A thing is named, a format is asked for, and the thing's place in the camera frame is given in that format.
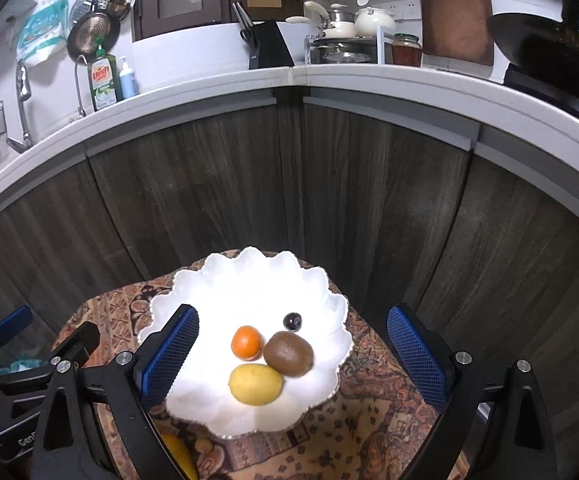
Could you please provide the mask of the brown kiwi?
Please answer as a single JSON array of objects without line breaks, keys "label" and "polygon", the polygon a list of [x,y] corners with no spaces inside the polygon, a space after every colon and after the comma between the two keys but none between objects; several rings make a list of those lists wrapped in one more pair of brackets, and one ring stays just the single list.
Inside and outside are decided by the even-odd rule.
[{"label": "brown kiwi", "polygon": [[308,341],[291,332],[277,332],[262,352],[266,363],[288,377],[306,375],[313,367],[314,352]]}]

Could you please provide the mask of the patterned paisley tablecloth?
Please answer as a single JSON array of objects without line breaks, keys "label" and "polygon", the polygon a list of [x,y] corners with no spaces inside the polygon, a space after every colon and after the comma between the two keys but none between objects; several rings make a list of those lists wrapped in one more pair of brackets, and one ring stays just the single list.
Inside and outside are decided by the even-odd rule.
[{"label": "patterned paisley tablecloth", "polygon": [[[170,292],[176,274],[86,301],[65,323],[53,349],[89,321],[99,327],[101,342],[88,366],[106,364],[119,351],[133,350],[139,328],[152,321],[150,301]],[[162,406],[152,409],[153,422],[160,434],[175,434],[183,441],[198,479],[398,479],[437,412],[353,307],[345,324],[355,347],[340,372],[341,390],[311,408],[294,427],[226,440],[168,415]],[[111,410],[101,404],[96,415],[122,479],[137,479]]]}]

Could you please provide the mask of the glass jar brown contents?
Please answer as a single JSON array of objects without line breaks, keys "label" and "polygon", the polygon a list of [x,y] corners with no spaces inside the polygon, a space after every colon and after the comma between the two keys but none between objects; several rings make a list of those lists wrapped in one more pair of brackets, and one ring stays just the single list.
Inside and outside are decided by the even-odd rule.
[{"label": "glass jar brown contents", "polygon": [[411,67],[422,65],[422,46],[418,36],[403,32],[393,35],[393,64]]}]

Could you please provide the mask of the green dish soap bottle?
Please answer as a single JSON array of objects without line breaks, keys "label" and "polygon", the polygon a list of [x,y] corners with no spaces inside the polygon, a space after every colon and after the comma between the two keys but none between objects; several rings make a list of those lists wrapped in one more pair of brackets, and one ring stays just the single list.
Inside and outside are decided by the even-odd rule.
[{"label": "green dish soap bottle", "polygon": [[102,36],[97,36],[94,40],[96,50],[88,65],[91,100],[96,112],[122,100],[116,58],[105,50],[103,42]]}]

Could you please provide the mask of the white countertop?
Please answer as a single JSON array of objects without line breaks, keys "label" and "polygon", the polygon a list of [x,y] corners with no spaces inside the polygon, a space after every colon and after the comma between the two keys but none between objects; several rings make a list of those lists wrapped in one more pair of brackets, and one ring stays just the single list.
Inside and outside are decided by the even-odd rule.
[{"label": "white countertop", "polygon": [[0,212],[62,171],[141,136],[224,113],[305,104],[422,133],[515,174],[579,218],[579,119],[460,74],[396,65],[247,70],[173,84],[51,134],[0,170]]}]

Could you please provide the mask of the blue hand soap bottle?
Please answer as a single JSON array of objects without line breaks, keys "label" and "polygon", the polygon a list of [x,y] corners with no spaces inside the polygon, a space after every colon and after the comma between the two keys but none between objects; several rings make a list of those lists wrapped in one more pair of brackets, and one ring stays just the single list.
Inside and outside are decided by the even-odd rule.
[{"label": "blue hand soap bottle", "polygon": [[119,84],[122,90],[122,99],[130,99],[139,94],[139,87],[134,75],[133,69],[130,67],[126,56],[121,56],[120,70],[119,70]]}]

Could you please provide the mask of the black knife block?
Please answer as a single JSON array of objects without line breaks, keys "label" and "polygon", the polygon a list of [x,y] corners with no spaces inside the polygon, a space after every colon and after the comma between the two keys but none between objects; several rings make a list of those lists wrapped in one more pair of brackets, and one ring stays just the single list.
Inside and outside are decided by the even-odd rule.
[{"label": "black knife block", "polygon": [[264,21],[253,26],[255,47],[250,55],[250,69],[293,67],[294,60],[288,50],[276,21]]}]

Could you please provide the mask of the white teapot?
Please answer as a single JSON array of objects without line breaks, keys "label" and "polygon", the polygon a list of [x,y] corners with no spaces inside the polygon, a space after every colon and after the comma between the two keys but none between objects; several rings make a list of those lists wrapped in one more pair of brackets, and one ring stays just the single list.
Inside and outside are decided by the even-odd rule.
[{"label": "white teapot", "polygon": [[396,32],[396,21],[388,10],[367,6],[355,14],[355,34],[358,37],[375,37],[380,27],[391,34]]}]

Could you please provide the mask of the black wok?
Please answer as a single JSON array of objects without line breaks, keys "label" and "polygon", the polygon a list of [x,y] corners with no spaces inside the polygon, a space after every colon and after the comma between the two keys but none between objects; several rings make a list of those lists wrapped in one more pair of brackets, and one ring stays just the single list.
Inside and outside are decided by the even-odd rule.
[{"label": "black wok", "polygon": [[487,27],[511,64],[579,99],[579,32],[526,13],[493,14]]}]

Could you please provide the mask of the chrome kitchen faucet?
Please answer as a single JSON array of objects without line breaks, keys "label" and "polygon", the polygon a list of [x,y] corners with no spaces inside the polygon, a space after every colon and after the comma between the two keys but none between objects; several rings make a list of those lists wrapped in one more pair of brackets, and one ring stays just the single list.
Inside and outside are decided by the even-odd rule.
[{"label": "chrome kitchen faucet", "polygon": [[20,126],[22,127],[22,138],[16,140],[8,136],[6,144],[8,144],[12,150],[16,151],[17,154],[22,154],[34,145],[25,112],[25,103],[32,97],[32,89],[30,88],[28,70],[23,61],[16,63],[15,83],[18,118],[20,118]]}]

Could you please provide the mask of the wooden cutting board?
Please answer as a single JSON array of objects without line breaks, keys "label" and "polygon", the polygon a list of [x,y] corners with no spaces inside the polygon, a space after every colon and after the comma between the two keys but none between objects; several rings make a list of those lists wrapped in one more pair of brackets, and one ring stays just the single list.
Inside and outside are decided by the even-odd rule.
[{"label": "wooden cutting board", "polygon": [[491,0],[421,0],[423,52],[437,58],[491,66]]}]

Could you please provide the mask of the yellow lemon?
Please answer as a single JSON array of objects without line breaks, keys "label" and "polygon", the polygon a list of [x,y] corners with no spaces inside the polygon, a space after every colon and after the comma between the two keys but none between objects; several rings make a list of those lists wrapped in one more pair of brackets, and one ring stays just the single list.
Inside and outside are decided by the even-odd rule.
[{"label": "yellow lemon", "polygon": [[243,364],[230,375],[229,388],[239,402],[251,405],[267,405],[276,400],[283,389],[284,378],[274,368],[264,364]]}]

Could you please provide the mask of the dark plum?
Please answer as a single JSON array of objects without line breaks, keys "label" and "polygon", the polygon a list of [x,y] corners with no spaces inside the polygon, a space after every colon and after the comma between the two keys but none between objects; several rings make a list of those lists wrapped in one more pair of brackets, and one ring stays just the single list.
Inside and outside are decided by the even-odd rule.
[{"label": "dark plum", "polygon": [[283,326],[292,333],[296,333],[303,325],[303,318],[297,312],[291,312],[284,316]]}]

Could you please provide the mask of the yellow mango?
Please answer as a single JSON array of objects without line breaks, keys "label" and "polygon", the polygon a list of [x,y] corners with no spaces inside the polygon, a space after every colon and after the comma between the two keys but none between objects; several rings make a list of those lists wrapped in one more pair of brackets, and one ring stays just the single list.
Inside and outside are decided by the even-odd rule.
[{"label": "yellow mango", "polygon": [[198,480],[198,472],[196,471],[195,462],[183,441],[175,434],[161,434],[160,437],[182,471],[191,480]]}]

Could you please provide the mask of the white scalloped bowl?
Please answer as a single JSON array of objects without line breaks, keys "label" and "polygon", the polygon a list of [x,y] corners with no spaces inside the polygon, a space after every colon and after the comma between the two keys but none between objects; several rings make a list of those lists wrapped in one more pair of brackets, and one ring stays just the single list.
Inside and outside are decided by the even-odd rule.
[{"label": "white scalloped bowl", "polygon": [[200,327],[165,398],[170,416],[234,439],[290,429],[337,393],[353,347],[349,301],[320,266],[255,247],[211,254],[151,300],[138,341],[183,304],[198,312]]}]

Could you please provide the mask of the small tangerine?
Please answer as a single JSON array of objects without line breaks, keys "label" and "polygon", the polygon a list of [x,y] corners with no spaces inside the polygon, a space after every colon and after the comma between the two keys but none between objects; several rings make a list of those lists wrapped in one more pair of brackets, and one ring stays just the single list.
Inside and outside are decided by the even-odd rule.
[{"label": "small tangerine", "polygon": [[234,333],[231,341],[231,351],[240,360],[255,361],[262,354],[265,338],[255,327],[244,325]]}]

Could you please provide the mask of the hanging metal pan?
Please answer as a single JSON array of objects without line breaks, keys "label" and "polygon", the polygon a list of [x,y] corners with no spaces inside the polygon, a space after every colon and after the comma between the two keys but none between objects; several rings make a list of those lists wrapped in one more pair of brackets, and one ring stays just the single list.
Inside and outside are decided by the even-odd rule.
[{"label": "hanging metal pan", "polygon": [[84,58],[91,62],[96,58],[96,51],[102,47],[110,52],[118,40],[120,22],[105,12],[90,12],[78,20],[67,37],[67,53],[77,62]]}]

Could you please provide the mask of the white cooking pot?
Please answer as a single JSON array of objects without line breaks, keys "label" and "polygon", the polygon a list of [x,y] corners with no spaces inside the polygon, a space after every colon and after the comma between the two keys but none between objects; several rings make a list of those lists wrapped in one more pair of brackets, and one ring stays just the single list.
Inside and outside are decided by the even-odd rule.
[{"label": "white cooking pot", "polygon": [[303,10],[314,13],[318,21],[305,15],[294,15],[285,18],[289,24],[305,24],[310,26],[306,36],[308,41],[314,39],[351,39],[357,37],[355,14],[341,3],[332,3],[328,8],[317,1],[308,0],[303,4]]}]

